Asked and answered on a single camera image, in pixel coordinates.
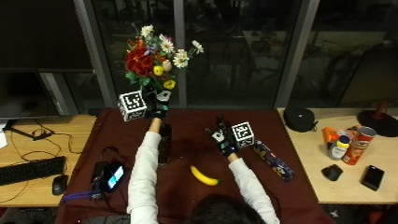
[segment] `computer mouse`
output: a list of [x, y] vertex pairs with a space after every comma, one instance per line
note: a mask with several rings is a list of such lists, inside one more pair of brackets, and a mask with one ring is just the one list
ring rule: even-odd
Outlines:
[[330, 181], [336, 181], [342, 173], [344, 170], [336, 164], [322, 169], [322, 174]]
[[61, 195], [67, 190], [67, 175], [59, 175], [52, 180], [52, 194]]

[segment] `yellow banana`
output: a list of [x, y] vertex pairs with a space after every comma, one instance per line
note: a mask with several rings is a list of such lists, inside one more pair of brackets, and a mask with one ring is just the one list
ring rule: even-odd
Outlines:
[[215, 186], [217, 183], [221, 182], [220, 179], [215, 179], [215, 178], [211, 178], [209, 176], [205, 176], [200, 172], [199, 168], [193, 165], [191, 166], [191, 172], [195, 175], [195, 177], [200, 180], [200, 182], [207, 184], [207, 185]]

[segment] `pringles can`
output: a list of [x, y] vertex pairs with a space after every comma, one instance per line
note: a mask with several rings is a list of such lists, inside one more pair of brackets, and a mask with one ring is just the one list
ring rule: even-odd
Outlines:
[[356, 133], [352, 142], [350, 147], [348, 149], [348, 152], [342, 158], [342, 161], [348, 165], [357, 164], [365, 149], [369, 147], [370, 142], [377, 135], [377, 132], [373, 130], [373, 128], [362, 126], [356, 128]]

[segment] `white long-sleeve shirt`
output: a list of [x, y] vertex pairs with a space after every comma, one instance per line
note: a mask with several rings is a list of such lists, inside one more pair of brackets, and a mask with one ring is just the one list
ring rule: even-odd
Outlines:
[[[136, 154], [136, 164], [128, 183], [128, 206], [132, 224], [159, 224], [156, 203], [156, 183], [159, 167], [159, 144], [161, 135], [147, 132]], [[245, 202], [257, 210], [266, 224], [278, 224], [269, 196], [258, 182], [254, 172], [242, 159], [229, 164], [240, 193]]]

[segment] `table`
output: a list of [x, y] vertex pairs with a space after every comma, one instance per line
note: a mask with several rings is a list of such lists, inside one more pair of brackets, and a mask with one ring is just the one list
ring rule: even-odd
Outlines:
[[[159, 222], [180, 224], [191, 214], [199, 201], [212, 193], [226, 194], [238, 200], [238, 192], [228, 161], [220, 155], [205, 128], [216, 129], [216, 116], [221, 114], [233, 124], [249, 121], [256, 137], [274, 151], [296, 171], [294, 178], [284, 182], [269, 165], [250, 147], [240, 151], [240, 156], [257, 174], [268, 191], [281, 223], [332, 223], [322, 211], [313, 187], [302, 168], [294, 146], [282, 125], [277, 110], [191, 110], [173, 109], [167, 121], [172, 124], [171, 162], [159, 167], [157, 205]], [[119, 189], [107, 194], [105, 200], [80, 199], [59, 206], [56, 223], [73, 223], [87, 217], [104, 217], [125, 213], [127, 184], [135, 155], [148, 128], [147, 119], [124, 122], [116, 108], [103, 111], [93, 125], [85, 149], [77, 161], [65, 195], [88, 191], [95, 163], [112, 159], [124, 160], [127, 178]], [[105, 147], [116, 147], [121, 154], [101, 157]], [[191, 174], [191, 164], [209, 176], [221, 178], [221, 184], [207, 186]]]
[[[321, 131], [325, 127], [338, 130], [357, 125], [356, 114], [361, 110], [328, 108], [312, 109], [312, 111], [318, 120], [317, 132], [298, 133], [286, 129], [320, 203], [398, 203], [398, 138], [376, 136], [356, 165], [334, 161], [328, 157]], [[397, 116], [397, 110], [390, 109], [389, 114]], [[333, 164], [344, 170], [344, 174], [334, 182], [321, 174], [321, 170]], [[386, 172], [378, 191], [368, 189], [360, 183], [369, 165], [377, 166]]]
[[[85, 141], [91, 133], [92, 125], [96, 121], [96, 117], [89, 115], [80, 115], [76, 117], [60, 117], [52, 119], [37, 119], [44, 127], [49, 128], [56, 133], [71, 134], [71, 151], [81, 152], [85, 147]], [[40, 128], [39, 124], [31, 120], [19, 120], [15, 129], [32, 133]], [[53, 144], [43, 139], [32, 141], [31, 138], [12, 132], [7, 132], [8, 145], [0, 148], [0, 167], [23, 161], [20, 154], [25, 154], [31, 151], [45, 151], [51, 154], [56, 154], [59, 151], [57, 146], [61, 147], [60, 156], [67, 157], [67, 175], [72, 175], [72, 171], [76, 162], [80, 158], [80, 154], [71, 153], [68, 150], [67, 135], [52, 135], [48, 140]], [[27, 156], [28, 159], [48, 159], [52, 156], [47, 153], [33, 153]], [[53, 196], [51, 192], [52, 179], [40, 178], [31, 180], [29, 182], [21, 182], [6, 186], [0, 186], [0, 207], [56, 207], [59, 206], [63, 196]]]

